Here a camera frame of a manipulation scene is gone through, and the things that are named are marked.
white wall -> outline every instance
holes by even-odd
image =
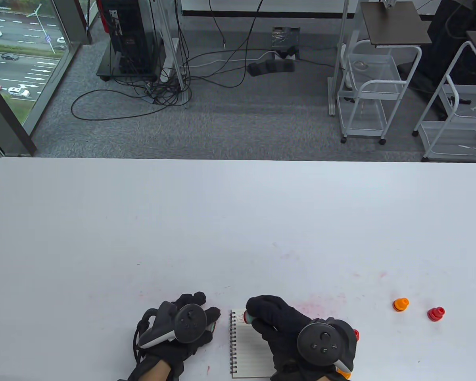
[[[428,0],[414,0],[416,8]],[[184,11],[209,11],[208,0],[181,0]],[[354,12],[358,0],[351,0],[349,11]],[[440,0],[433,0],[420,9],[420,14],[434,14]],[[211,0],[214,11],[254,12],[259,0]],[[265,12],[342,12],[344,0],[264,0],[261,11]]]

black glove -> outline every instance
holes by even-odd
[[[183,294],[173,302],[174,305],[180,310],[183,306],[187,304],[198,304],[203,305],[206,303],[206,296],[203,292],[196,292],[192,294]],[[210,307],[205,311],[207,316],[207,325],[215,323],[220,317],[220,310],[216,307]],[[169,379],[173,377],[178,377],[182,374],[184,367],[183,362],[187,360],[191,355],[195,354],[198,348],[202,347],[205,344],[208,344],[213,339],[213,333],[205,331],[197,341],[189,344],[182,344],[177,340],[173,341],[164,341],[158,345],[155,345],[148,349],[139,350],[139,363],[132,371],[129,376],[129,381],[138,381],[139,378],[151,370],[160,360],[166,361],[171,367],[171,373],[169,374]]]
[[[296,340],[301,330],[311,322],[309,317],[272,295],[250,298],[246,309],[256,318],[252,327],[268,342],[273,354],[277,372],[271,376],[272,381],[315,381],[323,376],[345,381],[334,365],[315,366],[299,354]]]

street lamp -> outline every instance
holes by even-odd
[[[42,28],[42,31],[44,32],[44,37],[46,38],[46,42],[48,42],[49,46],[51,46],[51,50],[53,51],[53,54],[56,54],[55,49],[53,49],[53,45],[51,45],[51,37],[48,38],[48,34],[46,33],[46,30],[44,29],[44,27],[42,25],[42,22],[40,21],[39,15],[37,14],[41,5],[42,4],[39,4],[37,9],[35,11],[33,11],[33,13],[30,13],[27,17],[34,16],[34,15],[37,17],[37,20],[39,20],[39,25]]]

orange bottle cap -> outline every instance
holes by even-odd
[[[351,374],[350,374],[350,373],[344,373],[344,372],[342,372],[342,370],[340,370],[340,369],[338,369],[338,368],[336,369],[336,371],[337,371],[337,373],[340,373],[342,376],[344,376],[345,379],[350,379],[350,378],[351,378]]]
[[[393,302],[393,307],[397,312],[402,312],[407,310],[409,306],[409,299],[407,298],[400,298]]]

white metal cart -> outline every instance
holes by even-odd
[[[370,44],[370,40],[359,41]],[[337,94],[338,116],[342,131],[341,143],[347,141],[347,135],[380,136],[379,144],[386,143],[386,133],[401,100],[421,59],[419,46],[376,46],[386,50],[385,54],[356,54],[347,57],[344,75]],[[405,81],[401,80],[392,49],[414,49],[416,59]],[[349,73],[351,90],[345,90],[345,78]],[[383,101],[395,101],[393,111],[386,119]]]
[[[363,24],[369,39],[358,42]],[[379,144],[386,143],[386,133],[421,60],[419,45],[430,43],[412,2],[358,2],[353,31],[342,58],[345,71],[336,95],[341,143],[347,142],[348,135],[378,136]],[[381,53],[357,54],[356,48],[362,44],[372,45],[376,48],[374,53]],[[392,56],[394,49],[415,51],[414,64],[405,80],[401,80]],[[388,118],[383,108],[385,100],[394,102]]]
[[[464,42],[414,128],[413,136],[421,136],[425,147],[423,162],[431,158],[476,161],[476,86],[455,85],[451,78],[453,67],[468,46],[476,56],[476,46],[472,41]],[[424,120],[437,97],[448,117],[444,121]]]

